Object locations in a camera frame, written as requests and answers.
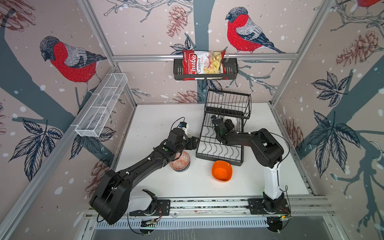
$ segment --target white wire basket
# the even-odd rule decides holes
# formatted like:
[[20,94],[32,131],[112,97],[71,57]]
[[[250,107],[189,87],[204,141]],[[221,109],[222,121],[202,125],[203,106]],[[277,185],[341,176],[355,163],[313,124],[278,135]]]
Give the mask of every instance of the white wire basket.
[[120,94],[127,84],[124,73],[112,73],[75,131],[81,137],[99,137]]

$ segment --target white table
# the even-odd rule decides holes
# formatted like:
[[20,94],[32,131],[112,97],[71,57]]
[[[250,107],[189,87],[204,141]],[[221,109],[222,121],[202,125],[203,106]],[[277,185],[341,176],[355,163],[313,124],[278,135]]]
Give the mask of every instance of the white table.
[[[168,137],[171,124],[185,117],[192,136],[199,137],[204,117],[204,104],[138,105],[122,149],[116,171],[139,162]],[[266,103],[252,103],[252,113],[244,131],[268,131],[282,135]],[[288,152],[283,139],[274,136]],[[186,151],[191,163],[184,172],[176,172],[169,165],[141,181],[133,192],[148,189],[158,197],[237,197],[262,195],[264,191],[263,166],[258,163],[250,147],[244,147],[244,163],[232,166],[232,179],[219,182],[212,177],[213,161],[198,159],[195,150]],[[308,194],[306,186],[291,155],[281,162],[282,186],[288,185],[288,194]]]

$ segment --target black wire divider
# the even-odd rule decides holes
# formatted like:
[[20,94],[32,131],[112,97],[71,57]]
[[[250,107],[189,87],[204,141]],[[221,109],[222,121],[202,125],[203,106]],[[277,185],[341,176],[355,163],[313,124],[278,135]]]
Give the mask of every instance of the black wire divider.
[[244,125],[251,115],[251,95],[223,90],[209,89],[204,106],[204,120],[196,157],[210,161],[222,160],[232,165],[241,166],[244,161],[243,146],[225,146],[216,139],[211,117],[233,117],[233,131],[243,132]]

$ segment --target white snow dot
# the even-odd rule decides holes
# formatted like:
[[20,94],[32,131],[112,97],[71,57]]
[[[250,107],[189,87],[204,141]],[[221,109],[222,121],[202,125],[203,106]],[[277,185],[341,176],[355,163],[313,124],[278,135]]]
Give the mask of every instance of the white snow dot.
[[62,191],[63,191],[63,187],[58,187],[58,188],[55,190],[55,194],[56,194],[56,195],[59,195]]
[[80,220],[83,218],[84,212],[80,213],[80,215],[76,218],[75,222],[73,223],[73,227],[76,227],[76,225],[80,222]]

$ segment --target black dish rack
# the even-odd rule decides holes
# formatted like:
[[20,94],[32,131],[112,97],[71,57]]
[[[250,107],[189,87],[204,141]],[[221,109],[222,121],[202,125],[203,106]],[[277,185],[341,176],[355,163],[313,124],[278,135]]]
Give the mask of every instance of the black dish rack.
[[222,160],[241,166],[244,161],[244,146],[225,146],[216,139],[212,125],[213,115],[223,118],[234,117],[237,124],[233,131],[243,132],[244,125],[251,115],[251,95],[223,90],[209,89],[204,106],[204,119],[196,157],[210,161]]
[[236,79],[238,73],[237,58],[223,58],[222,63],[225,69],[225,73],[184,74],[183,59],[175,58],[173,60],[173,74],[175,80],[178,81],[182,81],[183,78],[202,78],[202,80],[209,80],[209,78],[214,78],[215,80],[221,80],[223,78],[228,80]]

